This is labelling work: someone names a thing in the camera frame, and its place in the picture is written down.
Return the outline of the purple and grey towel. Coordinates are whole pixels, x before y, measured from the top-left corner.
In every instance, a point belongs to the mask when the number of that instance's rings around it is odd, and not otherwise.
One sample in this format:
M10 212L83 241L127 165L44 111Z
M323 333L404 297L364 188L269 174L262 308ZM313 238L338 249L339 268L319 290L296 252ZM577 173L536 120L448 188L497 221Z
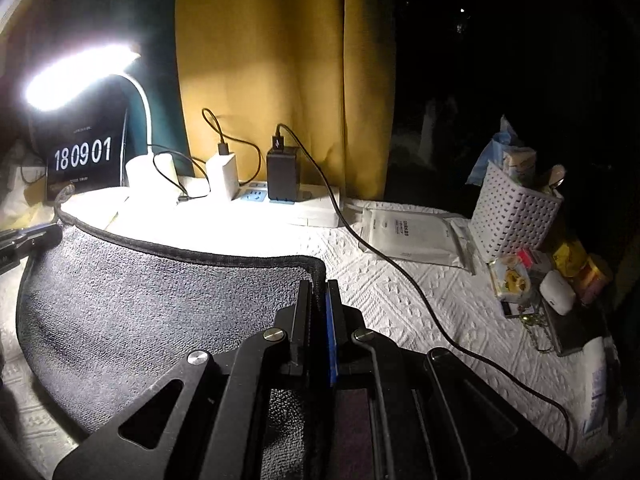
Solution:
M312 257L228 257L157 245L69 214L36 252L16 328L47 394L87 437L59 479L370 479L368 397L288 372L299 282L326 336Z

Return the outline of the white plastic pouch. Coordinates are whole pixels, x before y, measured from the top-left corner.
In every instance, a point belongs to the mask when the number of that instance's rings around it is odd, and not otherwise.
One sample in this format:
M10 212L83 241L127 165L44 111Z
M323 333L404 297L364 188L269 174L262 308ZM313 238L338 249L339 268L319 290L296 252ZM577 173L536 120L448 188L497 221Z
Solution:
M359 247L364 243L395 260L449 266L474 273L472 240L465 222L448 214L364 208Z

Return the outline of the white textured tablecloth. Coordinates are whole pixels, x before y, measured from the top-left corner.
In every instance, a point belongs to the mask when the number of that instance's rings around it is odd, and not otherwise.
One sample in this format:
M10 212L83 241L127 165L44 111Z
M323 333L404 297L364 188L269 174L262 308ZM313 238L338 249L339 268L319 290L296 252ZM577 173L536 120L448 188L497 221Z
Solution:
M430 350L442 344L448 346L437 329L418 293L397 270L388 263L366 254L345 228L284 225L284 240L277 242L268 234L276 226L276 217L267 216L258 205L247 206L248 220L240 217L239 205L220 206L205 200L176 205L166 216L160 216L154 226L143 226L134 218L130 201L123 192L106 192L103 198L91 193L72 198L63 210L92 226L108 232L163 245L216 252L236 256L285 256L301 254L320 258L326 264L329 278L340 284L347 304L362 311L364 320L374 330L389 336L402 348ZM408 210L436 214L435 209L389 203L348 200L345 216L352 227L360 230L363 208ZM27 207L24 200L1 208L1 231L34 226L51 220L53 209L36 205ZM473 256L474 273L448 266L401 261L399 264L419 283L428 302L447 334L460 346L468 348L500 364L529 387L562 403L575 420L577 441L573 457L587 469L585 478L632 479L631 466L623 464L623 436L626 401L620 408L620 433L615 439L608 430L582 436L585 410L584 352L559 358L534 349L520 321L507 320L494 296L488 271ZM26 260L1 277L1 420L25 453L27 461L44 478L50 479L54 466L70 452L79 437L71 429L63 429L62 419L54 420L52 401L38 393L23 352L18 348L15 312L18 292ZM514 408L534 422L556 443L562 444L564 425L558 411L514 386L510 380L477 360L461 355L480 376Z

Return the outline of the tablet showing clock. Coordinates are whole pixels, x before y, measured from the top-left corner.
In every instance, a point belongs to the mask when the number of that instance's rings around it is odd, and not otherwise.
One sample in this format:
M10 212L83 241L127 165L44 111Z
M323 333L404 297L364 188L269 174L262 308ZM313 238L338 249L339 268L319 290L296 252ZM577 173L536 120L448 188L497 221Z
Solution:
M36 119L49 203L67 185L77 194L122 185L128 122L122 96L86 94L59 110L39 112Z

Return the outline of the black power adapter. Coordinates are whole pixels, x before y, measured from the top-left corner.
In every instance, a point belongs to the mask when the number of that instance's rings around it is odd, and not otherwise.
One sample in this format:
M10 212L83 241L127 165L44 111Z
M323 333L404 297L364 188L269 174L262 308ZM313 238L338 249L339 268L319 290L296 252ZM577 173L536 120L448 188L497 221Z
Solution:
M296 202L299 185L298 148L287 146L280 133L272 137L267 153L267 183L270 200Z

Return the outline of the white power strip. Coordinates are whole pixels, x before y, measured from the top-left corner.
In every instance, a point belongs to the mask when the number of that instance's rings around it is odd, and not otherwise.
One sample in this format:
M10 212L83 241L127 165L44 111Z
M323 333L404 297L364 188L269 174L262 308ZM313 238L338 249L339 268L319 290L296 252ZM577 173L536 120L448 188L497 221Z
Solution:
M275 223L279 226L336 228L340 224L329 193L322 185L299 185L295 202L270 200L266 181L241 186L233 200L206 196L178 203L178 206L213 221Z

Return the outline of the white desk lamp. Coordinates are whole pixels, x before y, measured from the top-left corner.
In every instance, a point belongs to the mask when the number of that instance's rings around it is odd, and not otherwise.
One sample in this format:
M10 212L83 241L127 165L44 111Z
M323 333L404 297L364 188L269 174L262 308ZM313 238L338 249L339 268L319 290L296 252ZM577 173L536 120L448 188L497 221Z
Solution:
M46 196L129 186L174 200L181 191L169 131L178 125L177 71L111 42L61 56L24 89L42 134Z

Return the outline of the white phone charger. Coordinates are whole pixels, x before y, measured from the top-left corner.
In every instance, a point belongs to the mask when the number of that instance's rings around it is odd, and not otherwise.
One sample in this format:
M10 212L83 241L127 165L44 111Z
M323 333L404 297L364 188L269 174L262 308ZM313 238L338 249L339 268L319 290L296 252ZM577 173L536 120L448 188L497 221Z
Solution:
M206 162L209 195L220 202L231 202L239 192L238 165L229 144L220 142L217 151Z

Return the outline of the white perforated basket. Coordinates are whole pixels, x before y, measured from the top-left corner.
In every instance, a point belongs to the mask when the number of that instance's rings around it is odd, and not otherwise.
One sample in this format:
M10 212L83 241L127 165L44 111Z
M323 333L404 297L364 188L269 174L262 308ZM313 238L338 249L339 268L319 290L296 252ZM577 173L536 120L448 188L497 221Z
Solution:
M473 242L486 263L520 249L538 249L558 214L563 197L521 186L488 162L480 196L469 224Z

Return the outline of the white earbuds case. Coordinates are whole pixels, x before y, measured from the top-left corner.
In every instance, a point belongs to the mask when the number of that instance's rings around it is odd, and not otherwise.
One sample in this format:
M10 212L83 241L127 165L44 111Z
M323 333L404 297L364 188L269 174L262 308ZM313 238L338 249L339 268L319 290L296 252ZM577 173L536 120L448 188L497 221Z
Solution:
M558 315L567 315L574 307L576 292L558 270L551 270L544 276L539 291Z

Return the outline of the gold tin can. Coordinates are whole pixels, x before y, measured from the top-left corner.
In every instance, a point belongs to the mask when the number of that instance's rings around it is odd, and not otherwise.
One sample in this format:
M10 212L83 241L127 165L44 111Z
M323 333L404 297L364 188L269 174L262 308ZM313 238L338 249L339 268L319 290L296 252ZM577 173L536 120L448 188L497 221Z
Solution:
M610 266L597 255L588 256L578 273L572 278L572 286L579 301L591 304L612 280Z

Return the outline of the yellow curtain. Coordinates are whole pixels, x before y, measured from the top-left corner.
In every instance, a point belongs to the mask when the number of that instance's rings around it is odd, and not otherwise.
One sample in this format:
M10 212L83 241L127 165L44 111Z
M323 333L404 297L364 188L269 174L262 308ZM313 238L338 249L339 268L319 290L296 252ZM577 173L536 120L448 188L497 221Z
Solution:
M381 198L395 96L389 17L390 0L176 0L191 152L215 149L203 108L262 148L287 125L306 146L306 181Z

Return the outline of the dark green curtain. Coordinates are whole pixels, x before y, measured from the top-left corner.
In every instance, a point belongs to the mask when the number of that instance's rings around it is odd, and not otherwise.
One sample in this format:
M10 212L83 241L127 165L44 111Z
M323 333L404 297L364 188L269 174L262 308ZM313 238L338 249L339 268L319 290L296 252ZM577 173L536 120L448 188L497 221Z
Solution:
M176 0L110 0L110 25L115 38L139 49L128 73L149 99L152 143L189 154L176 53Z

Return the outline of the white tube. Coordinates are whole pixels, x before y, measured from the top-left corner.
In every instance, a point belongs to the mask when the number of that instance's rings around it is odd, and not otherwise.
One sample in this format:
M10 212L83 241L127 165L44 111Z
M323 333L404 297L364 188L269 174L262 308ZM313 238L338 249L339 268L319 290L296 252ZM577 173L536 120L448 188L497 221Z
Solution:
M593 438L602 431L616 436L627 419L627 400L613 338L593 338L582 351L585 396L580 431L586 438Z

